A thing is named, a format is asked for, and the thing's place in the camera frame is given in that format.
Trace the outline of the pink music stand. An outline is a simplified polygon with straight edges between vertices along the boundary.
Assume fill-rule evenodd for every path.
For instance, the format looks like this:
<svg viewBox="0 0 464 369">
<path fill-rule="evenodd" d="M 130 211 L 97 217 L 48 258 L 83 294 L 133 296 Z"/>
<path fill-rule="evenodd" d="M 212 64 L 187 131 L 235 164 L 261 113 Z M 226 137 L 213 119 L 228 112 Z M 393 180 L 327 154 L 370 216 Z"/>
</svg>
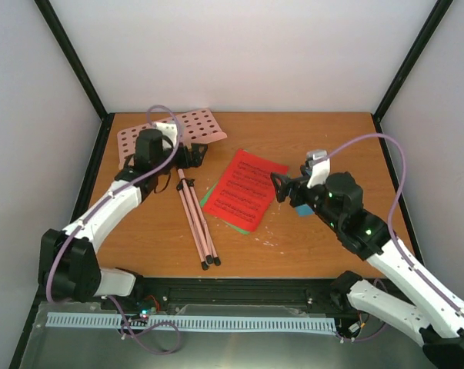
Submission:
<svg viewBox="0 0 464 369">
<path fill-rule="evenodd" d="M 220 138 L 226 135 L 222 131 L 210 131 L 203 124 L 203 118 L 208 111 L 202 113 L 191 111 L 183 115 L 171 114 L 169 118 L 161 121 L 173 120 L 180 133 L 179 145 L 174 146 L 172 141 L 158 129 L 152 127 L 155 121 L 147 121 L 143 125 L 121 130 L 117 134 L 121 171 L 115 179 L 123 181 L 120 190 L 113 191 L 117 196 L 138 188 L 140 197 L 145 200 L 151 193 L 158 194 L 159 177 L 165 175 L 170 179 L 172 172 L 178 175 L 176 191 L 182 202 L 190 231 L 199 255 L 201 268 L 208 270 L 210 266 L 221 264 L 210 235 L 207 220 L 199 204 L 195 191 L 195 180 L 185 174 L 189 168 L 176 168 L 174 157 L 179 146 L 191 148 L 191 144 L 206 144 L 212 140 L 208 136 L 217 134 Z"/>
</svg>

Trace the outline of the blue metronome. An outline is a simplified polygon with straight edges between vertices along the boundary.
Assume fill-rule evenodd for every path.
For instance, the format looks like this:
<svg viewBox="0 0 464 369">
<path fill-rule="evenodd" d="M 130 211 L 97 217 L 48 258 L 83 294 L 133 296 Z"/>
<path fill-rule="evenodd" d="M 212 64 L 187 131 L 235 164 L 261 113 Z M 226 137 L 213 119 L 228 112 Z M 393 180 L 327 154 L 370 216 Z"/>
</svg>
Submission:
<svg viewBox="0 0 464 369">
<path fill-rule="evenodd" d="M 314 214 L 314 211 L 307 204 L 295 207 L 295 211 L 299 217 L 306 217 Z"/>
</svg>

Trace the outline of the red sheet music page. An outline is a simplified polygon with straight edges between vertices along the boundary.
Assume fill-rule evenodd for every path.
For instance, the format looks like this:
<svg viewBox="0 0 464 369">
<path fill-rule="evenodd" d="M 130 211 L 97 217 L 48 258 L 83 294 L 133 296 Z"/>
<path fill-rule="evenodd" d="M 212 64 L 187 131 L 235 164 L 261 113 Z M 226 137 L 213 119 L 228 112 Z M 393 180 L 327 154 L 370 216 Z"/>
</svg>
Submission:
<svg viewBox="0 0 464 369">
<path fill-rule="evenodd" d="M 285 175 L 288 171 L 289 167 L 286 165 L 240 149 L 218 180 L 213 195 L 223 197 L 229 202 L 229 213 L 225 213 L 230 217 L 228 222 L 253 232 L 275 198 L 270 174 L 274 172 Z M 209 205 L 202 210 L 210 214 Z"/>
</svg>

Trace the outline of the green sheet music page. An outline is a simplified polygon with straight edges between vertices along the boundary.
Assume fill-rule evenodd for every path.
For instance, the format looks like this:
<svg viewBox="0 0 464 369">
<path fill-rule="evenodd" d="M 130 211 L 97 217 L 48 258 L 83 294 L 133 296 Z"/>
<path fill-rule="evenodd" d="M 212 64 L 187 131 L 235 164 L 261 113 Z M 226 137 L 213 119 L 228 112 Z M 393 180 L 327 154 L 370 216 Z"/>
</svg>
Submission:
<svg viewBox="0 0 464 369">
<path fill-rule="evenodd" d="M 216 217 L 220 218 L 223 220 L 229 227 L 233 228 L 237 232 L 241 234 L 250 234 L 249 231 L 244 230 L 240 227 L 237 227 L 233 223 L 228 222 L 230 217 L 228 215 L 225 215 L 225 213 L 229 213 L 229 205 L 228 201 L 225 200 L 223 197 L 219 197 L 218 195 L 214 196 L 213 193 L 215 191 L 216 185 L 218 183 L 215 183 L 206 193 L 206 195 L 202 198 L 202 200 L 199 202 L 200 206 L 204 208 L 205 206 L 209 205 L 210 210 L 209 213 L 215 215 Z"/>
</svg>

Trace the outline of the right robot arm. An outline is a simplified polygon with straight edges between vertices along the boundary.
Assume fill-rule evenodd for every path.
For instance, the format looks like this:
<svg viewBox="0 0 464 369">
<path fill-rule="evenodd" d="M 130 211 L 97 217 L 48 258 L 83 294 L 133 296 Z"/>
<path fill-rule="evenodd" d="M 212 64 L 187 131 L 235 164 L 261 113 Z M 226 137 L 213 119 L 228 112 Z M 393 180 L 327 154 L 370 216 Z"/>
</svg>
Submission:
<svg viewBox="0 0 464 369">
<path fill-rule="evenodd" d="M 389 226 L 363 207 L 363 191 L 348 172 L 313 187 L 308 178 L 271 175 L 276 198 L 306 204 L 341 245 L 381 271 L 404 301 L 377 289 L 354 272 L 335 281 L 335 302 L 364 311 L 414 340 L 437 368 L 464 368 L 464 301 L 442 285 L 411 254 Z"/>
</svg>

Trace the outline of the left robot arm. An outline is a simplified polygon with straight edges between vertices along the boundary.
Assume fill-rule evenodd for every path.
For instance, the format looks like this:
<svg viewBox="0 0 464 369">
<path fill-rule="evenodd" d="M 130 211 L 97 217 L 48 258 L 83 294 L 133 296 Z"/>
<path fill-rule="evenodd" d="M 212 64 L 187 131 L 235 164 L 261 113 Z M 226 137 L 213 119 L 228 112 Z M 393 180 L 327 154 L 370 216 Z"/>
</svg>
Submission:
<svg viewBox="0 0 464 369">
<path fill-rule="evenodd" d="M 97 253 L 121 220 L 149 195 L 157 192 L 159 177 L 173 168 L 197 168 L 206 144 L 180 141 L 177 131 L 148 128 L 139 132 L 135 151 L 125 156 L 122 170 L 107 192 L 84 214 L 62 230 L 47 230 L 41 239 L 38 280 L 50 302 L 86 302 L 118 296 L 128 309 L 144 304 L 139 275 L 120 268 L 101 268 Z"/>
</svg>

